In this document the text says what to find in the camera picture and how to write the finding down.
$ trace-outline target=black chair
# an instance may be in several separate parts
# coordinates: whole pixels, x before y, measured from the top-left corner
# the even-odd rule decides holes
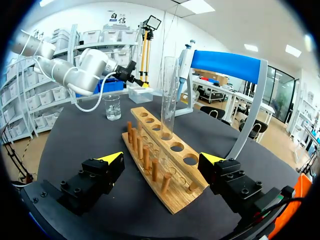
[[[200,108],[200,111],[205,112],[206,114],[209,114],[210,116],[221,120],[224,115],[225,115],[225,110],[219,109],[219,108],[215,108],[212,106],[202,106]]]
[[[239,125],[239,131],[241,132],[242,129],[244,128],[244,125],[246,123],[246,120],[245,119],[244,121],[240,121],[240,125]],[[253,140],[256,140],[258,138],[258,135],[259,134],[262,134],[264,133],[268,128],[268,125],[265,124],[264,122],[262,121],[259,121],[259,120],[255,120],[254,121],[254,124],[253,124],[253,127],[252,127],[252,130],[251,132],[249,133],[249,138],[253,139]]]

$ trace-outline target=wooden peg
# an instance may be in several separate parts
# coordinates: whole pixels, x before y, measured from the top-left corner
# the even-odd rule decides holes
[[[192,194],[196,189],[198,188],[197,184],[195,184],[194,182],[192,182],[190,184],[190,186],[187,188],[186,192],[188,194]]]
[[[128,140],[129,140],[129,143],[132,144],[132,123],[128,121],[127,125],[128,125]]]
[[[142,160],[144,158],[142,138],[138,136],[136,139],[138,145],[138,157]]]
[[[137,143],[137,129],[133,127],[132,131],[132,147],[135,152],[138,151],[138,143]]]
[[[142,124],[141,124],[141,122],[139,120],[137,121],[137,125],[138,125],[138,135],[141,136],[141,134],[142,134]]]
[[[170,183],[170,179],[171,179],[171,173],[170,172],[166,172],[163,175],[163,180],[162,180],[162,186],[161,186],[161,193],[165,194],[168,190],[169,187],[169,183]]]
[[[143,146],[143,168],[144,170],[149,169],[149,147],[147,145]]]
[[[152,160],[152,181],[156,182],[158,176],[158,159]]]

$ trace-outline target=blue padded bar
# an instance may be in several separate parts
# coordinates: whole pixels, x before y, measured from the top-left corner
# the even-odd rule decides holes
[[[194,51],[191,68],[233,76],[257,84],[260,60],[218,51]]]

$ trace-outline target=black round table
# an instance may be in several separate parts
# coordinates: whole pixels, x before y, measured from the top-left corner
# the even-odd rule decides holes
[[[97,99],[82,102],[91,108]],[[77,174],[81,163],[122,151],[125,170],[109,195],[102,195],[82,218],[105,230],[150,237],[194,237],[219,239],[236,227],[240,216],[233,213],[220,195],[207,187],[191,204],[172,215],[149,187],[136,167],[122,133],[127,121],[136,121],[130,109],[145,107],[161,118],[161,98],[135,104],[128,95],[120,96],[121,118],[109,121],[103,103],[89,113],[66,104],[46,141],[38,169],[38,181],[48,180],[57,188],[60,182]],[[223,122],[194,109],[178,116],[174,133],[198,153],[226,157],[239,132]],[[272,187],[294,186],[298,174],[269,150],[248,139],[237,160],[241,169],[253,180],[263,182],[266,193]]]

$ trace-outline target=robotic arm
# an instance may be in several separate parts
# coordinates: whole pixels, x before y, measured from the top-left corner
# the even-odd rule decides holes
[[[39,40],[23,30],[18,33],[12,46],[12,51],[17,54],[37,58],[39,68],[35,67],[35,72],[44,74],[84,96],[93,94],[101,75],[106,76],[113,72],[114,76],[123,82],[136,82],[140,86],[148,84],[135,79],[131,74],[136,68],[134,61],[130,61],[128,67],[122,67],[102,51],[87,48],[81,54],[80,67],[75,67],[68,61],[52,59],[55,50],[53,44]]]

